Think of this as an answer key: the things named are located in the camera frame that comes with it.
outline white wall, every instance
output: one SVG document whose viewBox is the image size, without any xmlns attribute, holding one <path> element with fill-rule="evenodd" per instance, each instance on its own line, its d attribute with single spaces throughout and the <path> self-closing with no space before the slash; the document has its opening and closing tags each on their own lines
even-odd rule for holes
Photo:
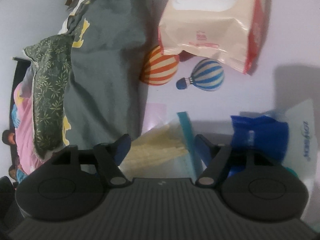
<svg viewBox="0 0 320 240">
<path fill-rule="evenodd" d="M 57 34 L 68 16 L 66 0 L 0 0 L 0 133 L 9 127 L 16 61 L 22 49 Z M 0 177 L 8 176 L 10 148 L 0 141 Z"/>
</svg>

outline beige and red package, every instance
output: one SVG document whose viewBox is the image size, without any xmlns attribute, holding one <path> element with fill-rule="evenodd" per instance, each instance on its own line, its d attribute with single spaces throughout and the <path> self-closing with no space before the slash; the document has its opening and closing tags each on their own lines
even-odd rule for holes
<svg viewBox="0 0 320 240">
<path fill-rule="evenodd" d="M 247 73 L 261 46 L 266 0 L 169 0 L 159 23 L 164 55 L 183 50 Z"/>
</svg>

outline leaf pattern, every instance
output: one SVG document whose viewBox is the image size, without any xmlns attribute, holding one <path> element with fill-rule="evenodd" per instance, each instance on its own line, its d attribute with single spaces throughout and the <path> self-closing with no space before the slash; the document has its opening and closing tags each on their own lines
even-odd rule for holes
<svg viewBox="0 0 320 240">
<path fill-rule="evenodd" d="M 62 144 L 63 96 L 71 70 L 72 35 L 54 35 L 25 48 L 37 64 L 33 90 L 35 149 L 44 157 Z"/>
</svg>

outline hot air balloon print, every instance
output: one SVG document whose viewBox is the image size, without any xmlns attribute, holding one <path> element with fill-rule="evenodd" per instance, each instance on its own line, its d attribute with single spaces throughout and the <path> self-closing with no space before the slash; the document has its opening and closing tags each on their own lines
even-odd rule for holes
<svg viewBox="0 0 320 240">
<path fill-rule="evenodd" d="M 186 89 L 194 85 L 205 91 L 215 91 L 222 85 L 224 71 L 219 62 L 212 59 L 201 60 L 193 69 L 189 78 L 181 78 L 177 81 L 177 89 Z"/>
<path fill-rule="evenodd" d="M 140 81 L 150 86 L 164 85 L 177 72 L 178 63 L 178 55 L 162 55 L 160 46 L 156 46 L 145 57 Z"/>
</svg>

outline pink blanket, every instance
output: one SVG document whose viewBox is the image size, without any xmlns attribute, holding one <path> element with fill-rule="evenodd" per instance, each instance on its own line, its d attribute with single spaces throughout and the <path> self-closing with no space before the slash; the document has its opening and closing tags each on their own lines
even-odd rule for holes
<svg viewBox="0 0 320 240">
<path fill-rule="evenodd" d="M 14 102 L 17 106 L 17 114 L 20 119 L 20 125 L 16 129 L 16 144 L 20 164 L 26 174 L 29 175 L 41 166 L 44 161 L 40 160 L 34 153 L 32 98 L 22 98 L 20 95 L 21 83 L 14 91 Z"/>
</svg>

